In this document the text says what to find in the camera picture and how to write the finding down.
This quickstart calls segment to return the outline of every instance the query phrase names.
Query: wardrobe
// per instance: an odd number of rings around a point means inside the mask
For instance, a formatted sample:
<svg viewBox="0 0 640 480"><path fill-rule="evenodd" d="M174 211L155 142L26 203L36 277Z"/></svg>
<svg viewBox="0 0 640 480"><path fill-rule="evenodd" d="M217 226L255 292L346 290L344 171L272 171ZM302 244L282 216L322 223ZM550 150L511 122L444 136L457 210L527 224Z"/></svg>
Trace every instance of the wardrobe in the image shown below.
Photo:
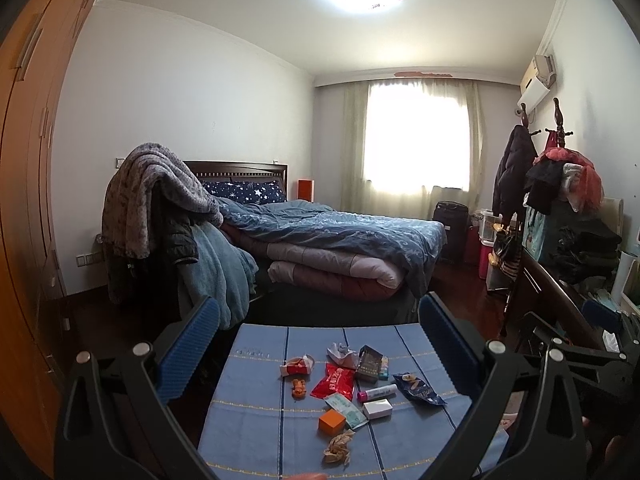
<svg viewBox="0 0 640 480"><path fill-rule="evenodd" d="M93 2L29 0L0 44L0 413L51 477L60 388L71 364L50 222L51 137Z"/></svg>

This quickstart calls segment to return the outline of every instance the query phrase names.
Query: silver screw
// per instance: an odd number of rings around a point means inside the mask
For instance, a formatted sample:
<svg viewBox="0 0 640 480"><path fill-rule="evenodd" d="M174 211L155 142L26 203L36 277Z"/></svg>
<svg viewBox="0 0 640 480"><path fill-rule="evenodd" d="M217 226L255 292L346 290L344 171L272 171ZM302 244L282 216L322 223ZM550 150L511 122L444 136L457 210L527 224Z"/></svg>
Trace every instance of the silver screw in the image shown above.
<svg viewBox="0 0 640 480"><path fill-rule="evenodd" d="M559 363L560 361L562 361L562 359L564 359L564 354L557 348L552 348L551 350L549 350L549 357Z"/></svg>
<svg viewBox="0 0 640 480"><path fill-rule="evenodd" d="M142 357L143 355L147 355L150 350L151 346L149 346L149 343L138 343L133 347L133 355Z"/></svg>
<svg viewBox="0 0 640 480"><path fill-rule="evenodd" d="M78 355L76 356L76 363L78 363L79 365L83 365L85 363L88 363L89 359L91 359L91 354L89 354L89 352L87 352L86 350L82 350L81 352L78 352Z"/></svg>
<svg viewBox="0 0 640 480"><path fill-rule="evenodd" d="M494 354L504 354L507 347L504 345L502 341L498 341L494 339L493 341L489 341L489 351Z"/></svg>

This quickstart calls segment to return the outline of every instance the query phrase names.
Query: ceiling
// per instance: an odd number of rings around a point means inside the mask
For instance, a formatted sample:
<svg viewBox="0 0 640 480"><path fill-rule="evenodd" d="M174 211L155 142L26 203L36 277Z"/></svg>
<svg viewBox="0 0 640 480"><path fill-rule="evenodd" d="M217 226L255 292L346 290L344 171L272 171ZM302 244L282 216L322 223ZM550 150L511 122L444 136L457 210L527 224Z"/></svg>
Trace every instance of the ceiling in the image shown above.
<svg viewBox="0 0 640 480"><path fill-rule="evenodd" d="M556 0L403 0L353 14L332 0L123 0L220 28L312 75L460 67L519 81Z"/></svg>

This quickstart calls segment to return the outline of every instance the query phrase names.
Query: navy star-print pillow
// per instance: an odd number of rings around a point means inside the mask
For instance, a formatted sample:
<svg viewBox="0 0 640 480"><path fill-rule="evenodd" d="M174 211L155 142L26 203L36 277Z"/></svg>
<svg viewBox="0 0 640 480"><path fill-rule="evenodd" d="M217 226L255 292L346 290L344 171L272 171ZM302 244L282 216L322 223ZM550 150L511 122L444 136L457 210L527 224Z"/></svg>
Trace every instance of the navy star-print pillow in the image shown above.
<svg viewBox="0 0 640 480"><path fill-rule="evenodd" d="M277 181L272 182L203 182L213 196L229 198L239 204L272 204L286 202L287 197Z"/></svg>

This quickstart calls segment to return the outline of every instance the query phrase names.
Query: red garment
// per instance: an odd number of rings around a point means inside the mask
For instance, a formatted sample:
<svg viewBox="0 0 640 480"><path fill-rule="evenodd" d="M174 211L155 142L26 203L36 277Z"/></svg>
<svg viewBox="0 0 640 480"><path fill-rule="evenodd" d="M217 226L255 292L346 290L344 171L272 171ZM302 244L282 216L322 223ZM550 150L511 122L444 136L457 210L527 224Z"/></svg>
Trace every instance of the red garment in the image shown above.
<svg viewBox="0 0 640 480"><path fill-rule="evenodd" d="M550 131L549 136L546 138L545 152L551 148L558 147L558 132Z"/></svg>
<svg viewBox="0 0 640 480"><path fill-rule="evenodd" d="M580 211L586 209L596 210L600 208L602 202L602 180L596 173L593 163L580 152L568 150L566 148L551 148L545 150L533 163L537 164L544 158L550 160L564 160L572 164L582 166L580 180L577 185L572 186L572 192L575 192L582 199L582 207Z"/></svg>

